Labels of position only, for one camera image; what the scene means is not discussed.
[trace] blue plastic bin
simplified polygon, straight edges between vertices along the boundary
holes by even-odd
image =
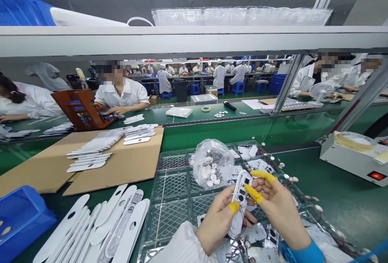
[[[0,26],[55,26],[52,7],[41,0],[0,0]]]
[[[26,185],[0,199],[0,261],[11,262],[55,224],[55,214],[43,198]],[[1,235],[8,227],[11,229]]]

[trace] metal shelf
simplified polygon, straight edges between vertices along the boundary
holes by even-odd
[[[28,61],[388,51],[388,27],[0,27],[0,58]]]

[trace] white electric fan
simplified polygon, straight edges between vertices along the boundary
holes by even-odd
[[[328,82],[320,82],[314,84],[308,90],[308,92],[311,94],[311,97],[316,98],[316,101],[309,101],[308,104],[316,108],[321,108],[323,107],[323,103],[321,103],[321,100],[326,95],[329,95],[334,92],[334,86]]]

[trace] red indicator light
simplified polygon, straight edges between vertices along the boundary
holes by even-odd
[[[387,177],[386,175],[378,173],[376,171],[373,171],[373,172],[369,173],[368,176],[372,177],[372,178],[374,178],[374,179],[376,179],[378,181],[381,181],[381,180],[383,180],[384,178]]]

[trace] blue sleeve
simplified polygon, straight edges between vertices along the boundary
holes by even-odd
[[[325,257],[315,244],[313,240],[311,240],[311,244],[304,250],[295,251],[290,249],[287,244],[283,241],[280,244],[280,250],[282,255],[287,261],[290,263],[324,263]]]

